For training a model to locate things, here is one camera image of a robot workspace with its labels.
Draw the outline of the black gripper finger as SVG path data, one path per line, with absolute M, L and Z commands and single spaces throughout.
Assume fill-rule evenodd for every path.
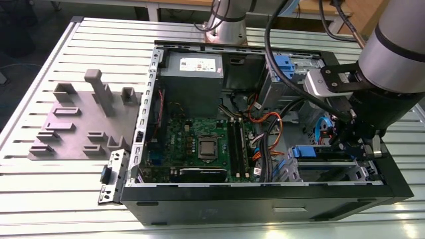
M 383 157 L 382 131 L 378 130 L 372 138 L 352 137 L 346 141 L 346 152 L 355 159 L 378 159 Z
M 354 128 L 355 121 L 338 120 L 334 126 L 334 136 L 330 140 L 332 149 L 354 149 L 356 144 L 354 143 Z

